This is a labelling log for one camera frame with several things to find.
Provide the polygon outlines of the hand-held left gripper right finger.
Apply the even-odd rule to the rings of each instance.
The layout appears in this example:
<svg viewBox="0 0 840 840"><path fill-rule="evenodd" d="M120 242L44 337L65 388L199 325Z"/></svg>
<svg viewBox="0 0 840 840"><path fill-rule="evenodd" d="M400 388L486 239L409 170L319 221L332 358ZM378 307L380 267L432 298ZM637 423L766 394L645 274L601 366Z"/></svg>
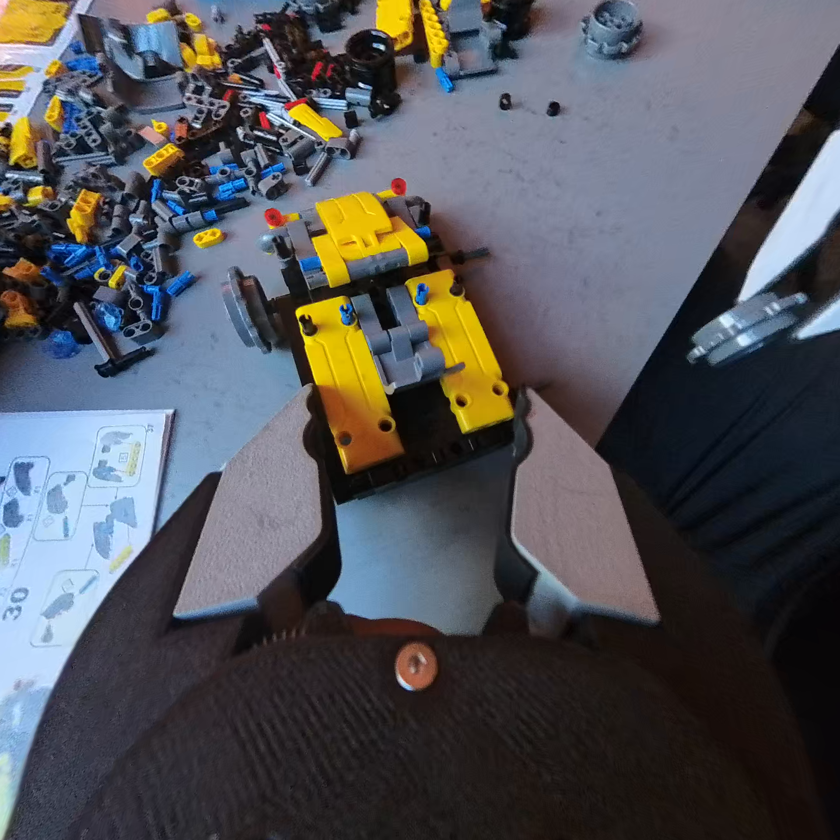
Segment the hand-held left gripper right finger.
<svg viewBox="0 0 840 840"><path fill-rule="evenodd" d="M530 632L660 612L612 469L532 388L517 397L497 588Z"/></svg>

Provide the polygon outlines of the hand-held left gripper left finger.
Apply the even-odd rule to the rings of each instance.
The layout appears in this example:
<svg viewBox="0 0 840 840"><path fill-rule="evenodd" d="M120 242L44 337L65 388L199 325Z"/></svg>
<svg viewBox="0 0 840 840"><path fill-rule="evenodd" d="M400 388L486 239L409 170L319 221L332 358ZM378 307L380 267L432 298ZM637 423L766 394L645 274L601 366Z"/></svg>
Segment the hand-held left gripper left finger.
<svg viewBox="0 0 840 840"><path fill-rule="evenodd" d="M302 621L341 572L319 400L304 385L223 468L174 617Z"/></svg>

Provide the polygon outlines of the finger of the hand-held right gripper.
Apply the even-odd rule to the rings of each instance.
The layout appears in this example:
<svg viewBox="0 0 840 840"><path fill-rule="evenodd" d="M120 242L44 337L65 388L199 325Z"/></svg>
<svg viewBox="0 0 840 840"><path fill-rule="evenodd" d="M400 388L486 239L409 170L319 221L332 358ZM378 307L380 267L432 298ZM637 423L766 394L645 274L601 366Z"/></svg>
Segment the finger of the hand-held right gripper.
<svg viewBox="0 0 840 840"><path fill-rule="evenodd" d="M794 331L794 341L804 342L839 331L839 296L814 311Z"/></svg>
<svg viewBox="0 0 840 840"><path fill-rule="evenodd" d="M737 301L754 298L808 256L839 212L839 131L833 131L804 173L754 257Z"/></svg>

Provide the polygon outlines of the grey gear wheel part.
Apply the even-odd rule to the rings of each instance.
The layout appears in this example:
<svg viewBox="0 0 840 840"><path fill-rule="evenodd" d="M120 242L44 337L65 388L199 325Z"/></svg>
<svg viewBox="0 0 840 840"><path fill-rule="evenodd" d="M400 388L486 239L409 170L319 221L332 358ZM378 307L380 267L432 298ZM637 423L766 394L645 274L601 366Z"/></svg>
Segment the grey gear wheel part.
<svg viewBox="0 0 840 840"><path fill-rule="evenodd" d="M792 331L808 303L800 291L783 297L767 291L741 301L693 334L686 360L709 367L737 361Z"/></svg>

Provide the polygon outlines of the yellow toy brick vehicle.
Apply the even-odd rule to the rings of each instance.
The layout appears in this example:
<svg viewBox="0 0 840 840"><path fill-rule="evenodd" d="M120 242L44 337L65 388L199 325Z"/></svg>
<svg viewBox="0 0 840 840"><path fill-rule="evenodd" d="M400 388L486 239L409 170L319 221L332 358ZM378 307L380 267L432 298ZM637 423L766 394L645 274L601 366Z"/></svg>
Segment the yellow toy brick vehicle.
<svg viewBox="0 0 840 840"><path fill-rule="evenodd" d="M459 273L486 248L448 250L399 177L266 217L259 246L287 292L268 300L254 280L248 313L312 386L337 502L511 441L511 388Z"/></svg>

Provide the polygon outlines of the grey toy wheel hub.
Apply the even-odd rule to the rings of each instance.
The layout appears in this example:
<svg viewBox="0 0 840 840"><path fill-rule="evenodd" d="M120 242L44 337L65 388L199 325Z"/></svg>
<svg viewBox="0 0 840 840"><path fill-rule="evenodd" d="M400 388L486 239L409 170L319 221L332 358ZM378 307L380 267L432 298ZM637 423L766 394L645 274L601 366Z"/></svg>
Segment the grey toy wheel hub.
<svg viewBox="0 0 840 840"><path fill-rule="evenodd" d="M581 21L585 51L605 60L633 53L643 31L644 21L631 1L602 1Z"/></svg>
<svg viewBox="0 0 840 840"><path fill-rule="evenodd" d="M263 354L280 347L285 333L277 306L266 297L257 277L231 266L220 289L227 318L245 347Z"/></svg>

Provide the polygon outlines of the white instruction booklet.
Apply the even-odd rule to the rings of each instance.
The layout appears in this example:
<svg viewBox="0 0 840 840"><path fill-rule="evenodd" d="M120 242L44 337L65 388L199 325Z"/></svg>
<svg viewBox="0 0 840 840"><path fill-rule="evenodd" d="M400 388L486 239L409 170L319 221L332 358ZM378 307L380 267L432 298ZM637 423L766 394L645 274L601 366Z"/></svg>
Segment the white instruction booklet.
<svg viewBox="0 0 840 840"><path fill-rule="evenodd" d="M175 413L1 416L2 718L34 720L154 531Z"/></svg>

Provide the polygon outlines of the brown axle with black connector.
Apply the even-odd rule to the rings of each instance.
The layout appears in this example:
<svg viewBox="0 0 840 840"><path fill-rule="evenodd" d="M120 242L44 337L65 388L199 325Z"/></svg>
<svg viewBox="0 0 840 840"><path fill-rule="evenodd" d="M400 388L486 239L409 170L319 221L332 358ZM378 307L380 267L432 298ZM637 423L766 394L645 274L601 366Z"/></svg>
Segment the brown axle with black connector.
<svg viewBox="0 0 840 840"><path fill-rule="evenodd" d="M115 346L112 345L104 332L98 326L98 323L91 315L89 309L82 301L75 301L72 308L76 313L84 330L86 330L88 337L92 344L97 348L102 362L96 364L94 369L104 379L113 378L120 373L127 371L136 364L149 359L154 352L146 346L140 346L136 350L128 353L119 352Z"/></svg>

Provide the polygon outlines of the pile of toy brick parts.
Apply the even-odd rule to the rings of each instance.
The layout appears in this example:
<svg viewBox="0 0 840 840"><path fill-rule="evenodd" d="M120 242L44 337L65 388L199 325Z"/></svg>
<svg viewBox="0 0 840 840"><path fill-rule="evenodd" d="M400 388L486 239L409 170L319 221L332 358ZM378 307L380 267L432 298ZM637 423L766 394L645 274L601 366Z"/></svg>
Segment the pile of toy brick parts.
<svg viewBox="0 0 840 840"><path fill-rule="evenodd" d="M18 253L45 257L33 281L67 287L94 281L129 295L129 280L174 295L169 253L195 235L211 247L213 225L248 205L275 202L285 172L314 185L333 160L352 160L357 109L378 119L397 109L398 90L377 96L353 78L344 52L310 37L340 27L355 2L285 2L237 27L219 48L201 18L166 2L145 23L79 14L75 58L49 69L39 137L28 118L2 125L2 266ZM413 44L421 15L427 57L452 90L448 21L454 2L377 2L375 22L396 56ZM111 169L144 144L152 153L121 180Z"/></svg>

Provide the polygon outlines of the black toy tyre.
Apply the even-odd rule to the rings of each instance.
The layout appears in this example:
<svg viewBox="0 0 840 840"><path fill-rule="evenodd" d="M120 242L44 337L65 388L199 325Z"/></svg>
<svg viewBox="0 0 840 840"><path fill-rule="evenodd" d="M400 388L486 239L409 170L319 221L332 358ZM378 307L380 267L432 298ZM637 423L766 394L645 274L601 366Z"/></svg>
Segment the black toy tyre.
<svg viewBox="0 0 840 840"><path fill-rule="evenodd" d="M371 28L357 31L346 41L344 56L360 86L372 89L377 96L397 90L396 48L386 32Z"/></svg>

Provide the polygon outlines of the yellow printed booklet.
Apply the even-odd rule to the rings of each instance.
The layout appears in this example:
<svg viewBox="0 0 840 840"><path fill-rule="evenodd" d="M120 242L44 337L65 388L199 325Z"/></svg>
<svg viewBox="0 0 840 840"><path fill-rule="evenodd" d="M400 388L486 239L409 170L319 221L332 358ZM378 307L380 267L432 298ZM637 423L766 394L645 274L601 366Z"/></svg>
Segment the yellow printed booklet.
<svg viewBox="0 0 840 840"><path fill-rule="evenodd" d="M1 122L29 115L90 1L1 2Z"/></svg>

